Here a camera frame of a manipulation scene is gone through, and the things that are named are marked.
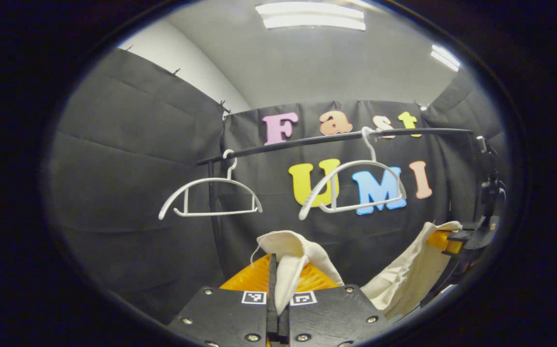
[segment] white towel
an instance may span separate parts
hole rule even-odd
[[[257,243],[265,253],[276,253],[276,288],[274,303],[276,312],[281,314],[300,282],[302,269],[312,263],[338,285],[344,285],[338,271],[329,260],[327,253],[316,242],[305,239],[290,230],[272,231],[257,238]]]
[[[459,222],[435,226],[426,222],[415,241],[377,276],[362,292],[387,319],[404,315],[431,290],[448,265],[449,255],[426,241],[437,230],[461,230]]]
[[[426,241],[436,230],[461,229],[459,222],[441,226],[426,222],[411,245],[363,286],[362,292],[385,318],[406,314],[426,296],[450,260],[449,255],[441,254],[441,250]],[[290,230],[272,231],[258,237],[257,243],[265,253],[276,253],[278,268],[274,303],[278,314],[283,312],[295,294],[302,269],[309,262],[336,284],[344,285],[326,251],[300,234]]]

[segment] fluorescent light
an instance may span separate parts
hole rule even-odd
[[[266,20],[263,24],[268,29],[295,26],[326,26],[365,30],[366,26],[357,20],[324,15],[279,15]]]
[[[323,2],[273,2],[255,9],[268,29],[295,26],[366,29],[362,11]]]
[[[364,13],[362,11],[322,2],[274,2],[271,4],[258,5],[255,9],[261,15],[318,13],[364,19]]]
[[[438,61],[442,62],[443,64],[446,64],[446,66],[448,66],[449,68],[451,68],[452,70],[458,72],[459,71],[459,67],[454,65],[450,60],[446,59],[445,57],[443,57],[441,54],[432,51],[431,55],[437,59]]]
[[[450,52],[446,51],[446,49],[441,48],[439,46],[435,46],[433,44],[433,51],[439,53],[442,57],[446,58],[447,60],[451,61],[452,64],[456,65],[456,66],[461,66],[461,64],[459,63],[459,61],[456,60],[456,58],[450,54]]]

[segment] white ceiling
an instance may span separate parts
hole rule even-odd
[[[432,41],[388,12],[365,10],[365,32],[268,30],[256,4],[203,0],[166,19],[214,62],[252,108],[353,99],[426,105],[455,75],[430,56]]]

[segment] black rod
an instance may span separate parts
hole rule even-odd
[[[209,178],[214,177],[214,162],[209,162],[207,166],[207,176]],[[210,212],[216,211],[216,192],[214,191],[214,184],[210,181]],[[223,242],[223,235],[220,232],[220,224],[218,223],[218,217],[213,215],[210,217],[212,221],[212,232],[214,233],[214,243],[216,246],[216,253],[218,254],[218,263],[220,269],[225,276],[225,280],[228,280],[227,269],[225,266],[225,245]]]
[[[411,135],[411,134],[473,134],[473,130],[468,129],[450,129],[450,128],[415,128],[415,129],[393,129],[393,130],[374,130],[370,132],[371,136],[390,136],[390,135]],[[197,161],[197,165],[204,165],[210,162],[219,162],[223,160],[230,160],[231,158],[245,157],[252,154],[278,151],[280,149],[300,147],[306,145],[315,145],[316,143],[326,143],[334,141],[355,140],[362,138],[362,132],[335,134],[330,136],[316,136],[310,138],[302,138],[300,140],[292,140],[281,143],[274,143],[272,145],[254,147],[245,149],[239,152],[227,154],[227,158],[223,156],[215,156],[206,158],[205,160]]]

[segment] black fabric backdrop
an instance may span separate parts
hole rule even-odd
[[[298,114],[299,120],[292,124],[292,135],[289,138],[283,135],[283,139],[323,136],[319,117],[331,110],[344,112],[353,125],[353,132],[364,126],[375,129],[374,116],[386,116],[393,127],[404,128],[397,117],[402,112],[409,112],[418,119],[416,127],[465,128],[474,130],[475,134],[471,140],[465,135],[378,138],[373,143],[377,160],[401,168],[400,179],[408,194],[407,204],[392,210],[387,207],[382,211],[375,209],[366,215],[357,215],[355,211],[327,214],[312,208],[307,219],[298,220],[301,205],[295,200],[292,176],[288,172],[292,165],[312,164],[311,186],[314,187],[325,175],[318,167],[318,162],[322,160],[337,158],[342,164],[352,160],[369,160],[369,151],[362,140],[294,147],[239,158],[232,177],[256,192],[263,213],[219,219],[224,239],[226,275],[236,274],[249,262],[250,254],[257,246],[257,237],[274,230],[292,230],[322,245],[346,283],[362,286],[413,242],[424,222],[470,222],[474,212],[479,213],[477,187],[486,172],[479,165],[481,158],[473,139],[479,135],[491,138],[501,154],[505,154],[505,139],[494,103],[464,72],[459,73],[424,112],[415,104],[330,101],[266,107],[232,115],[225,121],[221,150],[239,151],[262,146],[267,140],[267,127],[262,118],[288,112]],[[433,191],[430,197],[422,200],[415,197],[415,175],[408,166],[416,160],[426,162],[428,184]],[[222,165],[219,175],[225,175],[230,163]],[[359,203],[358,186],[351,178],[357,171],[370,171],[378,182],[383,175],[383,169],[369,165],[341,171],[338,175],[338,206]],[[249,200],[249,195],[241,188],[217,186],[217,206],[221,211],[247,209]]]
[[[224,281],[207,218],[158,219],[219,146],[223,110],[179,77],[115,50],[71,96],[49,160],[55,228],[97,282],[168,323],[201,285]],[[207,209],[197,187],[191,209]]]
[[[115,50],[78,86],[56,130],[47,165],[52,224],[95,281],[168,323],[199,286],[225,280],[209,217],[182,218],[170,209],[164,220],[157,218],[173,191],[207,176],[207,167],[197,167],[195,160],[225,148],[262,146],[264,116],[298,114],[287,140],[321,136],[318,119],[334,109],[347,115],[354,132],[362,126],[375,128],[376,115],[403,128],[397,116],[407,111],[417,117],[417,127],[473,129],[504,152],[499,112],[490,104],[481,88],[459,73],[425,112],[402,103],[330,101],[261,108],[231,115],[223,123],[219,105],[194,86],[141,57]],[[226,274],[248,264],[259,235],[293,230],[321,244],[345,282],[364,285],[413,241],[424,222],[472,219],[477,170],[466,136],[379,138],[373,147],[378,161],[401,168],[406,206],[367,215],[313,208],[304,221],[297,217],[301,206],[293,195],[289,167],[312,164],[313,187],[323,177],[321,160],[368,160],[362,140],[239,158],[233,178],[256,192],[264,212],[219,218]],[[415,178],[408,167],[416,160],[426,162],[433,190],[423,200],[415,198]],[[214,174],[224,177],[228,165],[219,165]],[[382,176],[382,169],[370,166],[341,172],[339,206],[358,203],[357,184],[351,179],[357,171],[371,171],[378,181]],[[216,187],[220,211],[249,208],[249,196],[241,188]],[[178,198],[172,207],[181,203]],[[190,191],[190,211],[208,211],[208,205],[207,185]]]

